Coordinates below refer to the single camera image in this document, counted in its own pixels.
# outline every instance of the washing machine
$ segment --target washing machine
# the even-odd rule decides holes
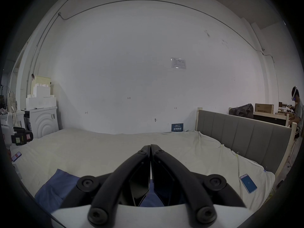
[[[57,106],[25,110],[26,126],[32,131],[34,139],[59,130],[56,110]]]

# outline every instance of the smartphone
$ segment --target smartphone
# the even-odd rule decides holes
[[[254,190],[257,189],[256,185],[254,184],[254,182],[251,180],[251,178],[248,176],[248,174],[245,174],[243,176],[240,177],[240,180],[242,181],[242,183],[244,184],[246,190],[249,193],[252,193]]]
[[[21,153],[18,152],[17,154],[15,154],[14,156],[12,156],[12,161],[15,162],[20,156],[21,156]]]

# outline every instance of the black bag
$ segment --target black bag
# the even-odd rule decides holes
[[[241,116],[253,119],[253,106],[252,104],[246,104],[240,107],[231,108],[229,115]]]

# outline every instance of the foam block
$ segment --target foam block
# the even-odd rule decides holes
[[[56,106],[56,97],[26,98],[26,109],[27,110],[53,107],[53,106]]]
[[[51,95],[51,87],[47,87],[46,85],[42,86],[35,85],[33,88],[34,97],[50,97]]]

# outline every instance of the gray cloth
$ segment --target gray cloth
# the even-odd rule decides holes
[[[295,107],[295,117],[299,117],[300,118],[300,122],[298,123],[298,127],[300,128],[300,134],[302,132],[302,128],[303,128],[303,121],[304,121],[304,110],[303,110],[303,103],[300,100],[300,102],[296,105]]]

